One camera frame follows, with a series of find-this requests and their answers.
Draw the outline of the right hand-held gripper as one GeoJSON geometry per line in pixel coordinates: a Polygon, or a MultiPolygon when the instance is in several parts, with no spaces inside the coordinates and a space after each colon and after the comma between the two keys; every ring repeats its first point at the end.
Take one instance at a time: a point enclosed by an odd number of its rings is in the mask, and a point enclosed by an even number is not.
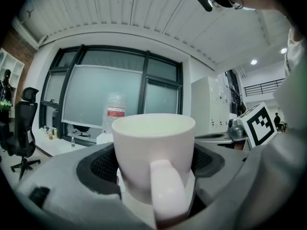
{"type": "Polygon", "coordinates": [[[277,134],[264,102],[254,105],[245,113],[228,122],[227,133],[210,133],[195,137],[195,141],[212,144],[232,144],[247,140],[256,147],[269,142],[277,134]]]}

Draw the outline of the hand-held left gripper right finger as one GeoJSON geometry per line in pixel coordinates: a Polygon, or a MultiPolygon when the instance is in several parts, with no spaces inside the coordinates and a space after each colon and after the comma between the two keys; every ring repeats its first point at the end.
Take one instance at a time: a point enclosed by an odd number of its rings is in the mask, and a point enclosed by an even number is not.
{"type": "Polygon", "coordinates": [[[239,172],[249,151],[196,139],[187,183],[188,218],[211,204],[239,172]]]}

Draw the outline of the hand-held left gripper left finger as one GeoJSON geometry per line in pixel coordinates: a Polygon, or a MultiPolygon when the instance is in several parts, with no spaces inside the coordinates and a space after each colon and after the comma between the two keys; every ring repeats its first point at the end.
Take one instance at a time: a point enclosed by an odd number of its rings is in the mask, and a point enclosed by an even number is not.
{"type": "Polygon", "coordinates": [[[153,230],[123,203],[114,145],[50,158],[23,179],[16,195],[47,230],[153,230]]]}

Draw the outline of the white ceramic mug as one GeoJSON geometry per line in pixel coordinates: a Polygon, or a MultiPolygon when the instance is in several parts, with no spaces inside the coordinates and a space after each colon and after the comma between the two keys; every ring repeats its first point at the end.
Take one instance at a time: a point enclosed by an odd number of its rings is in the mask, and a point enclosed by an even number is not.
{"type": "Polygon", "coordinates": [[[157,228],[187,217],[186,185],[194,152],[195,120],[177,114],[122,117],[112,124],[119,170],[128,193],[153,206],[157,228]]]}

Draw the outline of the clear plastic bottle red label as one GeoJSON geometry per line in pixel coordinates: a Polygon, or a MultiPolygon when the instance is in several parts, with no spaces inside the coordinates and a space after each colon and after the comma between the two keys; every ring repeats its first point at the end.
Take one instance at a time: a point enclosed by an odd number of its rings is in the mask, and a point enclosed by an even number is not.
{"type": "Polygon", "coordinates": [[[126,114],[126,97],[119,92],[110,92],[103,111],[102,133],[112,133],[112,124],[126,114]]]}

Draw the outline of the white cabinet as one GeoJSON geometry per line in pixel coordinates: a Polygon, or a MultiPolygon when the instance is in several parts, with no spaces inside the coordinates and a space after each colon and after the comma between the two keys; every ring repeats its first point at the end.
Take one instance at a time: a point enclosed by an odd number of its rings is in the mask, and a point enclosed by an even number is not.
{"type": "Polygon", "coordinates": [[[217,79],[204,77],[191,84],[190,116],[196,122],[196,136],[226,132],[230,107],[230,90],[217,79]]]}

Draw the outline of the light gray shirt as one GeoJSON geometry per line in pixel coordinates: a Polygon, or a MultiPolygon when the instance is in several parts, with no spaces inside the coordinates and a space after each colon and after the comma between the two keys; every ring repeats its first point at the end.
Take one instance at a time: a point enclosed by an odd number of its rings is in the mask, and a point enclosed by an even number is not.
{"type": "Polygon", "coordinates": [[[291,27],[286,79],[274,97],[289,130],[207,208],[206,230],[307,230],[307,35],[291,27]]]}

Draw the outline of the black office chair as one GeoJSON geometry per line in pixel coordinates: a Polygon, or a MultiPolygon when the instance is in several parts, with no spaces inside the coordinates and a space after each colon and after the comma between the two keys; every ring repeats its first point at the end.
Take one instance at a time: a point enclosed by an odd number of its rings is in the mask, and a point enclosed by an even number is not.
{"type": "Polygon", "coordinates": [[[9,156],[21,157],[19,164],[11,166],[11,171],[20,169],[19,180],[22,179],[26,170],[32,170],[33,164],[40,164],[41,160],[28,161],[35,149],[35,137],[32,132],[32,125],[37,111],[38,103],[36,95],[38,90],[27,87],[22,92],[22,100],[15,105],[14,132],[9,131],[9,126],[0,122],[0,135],[2,141],[0,146],[7,151],[9,156]]]}

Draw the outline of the black railing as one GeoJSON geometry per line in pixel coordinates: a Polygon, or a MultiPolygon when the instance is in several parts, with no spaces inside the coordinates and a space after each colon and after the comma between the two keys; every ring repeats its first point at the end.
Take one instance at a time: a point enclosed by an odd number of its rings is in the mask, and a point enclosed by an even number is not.
{"type": "Polygon", "coordinates": [[[245,96],[272,93],[282,84],[283,80],[284,78],[244,87],[245,96]]]}

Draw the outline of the black framed window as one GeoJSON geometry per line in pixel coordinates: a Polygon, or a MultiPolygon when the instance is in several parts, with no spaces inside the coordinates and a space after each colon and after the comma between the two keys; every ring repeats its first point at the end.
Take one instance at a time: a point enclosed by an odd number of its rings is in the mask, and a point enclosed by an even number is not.
{"type": "Polygon", "coordinates": [[[181,114],[181,63],[119,46],[73,46],[59,49],[42,89],[39,127],[58,137],[90,146],[102,133],[107,95],[126,97],[126,114],[181,114]]]}

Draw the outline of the eyeglasses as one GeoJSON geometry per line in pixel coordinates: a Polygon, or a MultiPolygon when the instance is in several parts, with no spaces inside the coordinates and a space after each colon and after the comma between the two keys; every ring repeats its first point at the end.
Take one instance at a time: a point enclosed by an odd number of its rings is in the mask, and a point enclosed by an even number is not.
{"type": "Polygon", "coordinates": [[[240,10],[243,9],[244,7],[243,0],[228,0],[228,1],[235,10],[240,10]]]}

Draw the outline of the white ceiling pipe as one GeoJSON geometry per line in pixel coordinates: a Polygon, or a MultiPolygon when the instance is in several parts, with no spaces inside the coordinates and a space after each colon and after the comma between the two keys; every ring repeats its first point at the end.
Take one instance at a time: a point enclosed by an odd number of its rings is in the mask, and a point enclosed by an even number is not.
{"type": "Polygon", "coordinates": [[[22,22],[14,16],[11,24],[15,31],[34,49],[39,49],[39,42],[32,36],[32,34],[23,26],[22,22]]]}

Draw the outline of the white wall shelf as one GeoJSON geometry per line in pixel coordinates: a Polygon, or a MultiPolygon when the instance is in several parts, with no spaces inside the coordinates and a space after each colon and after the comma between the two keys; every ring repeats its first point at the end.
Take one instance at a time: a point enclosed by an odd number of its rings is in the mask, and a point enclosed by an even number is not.
{"type": "Polygon", "coordinates": [[[19,80],[24,69],[24,63],[10,55],[3,48],[0,49],[0,80],[4,79],[5,71],[10,70],[10,85],[17,89],[19,80]]]}

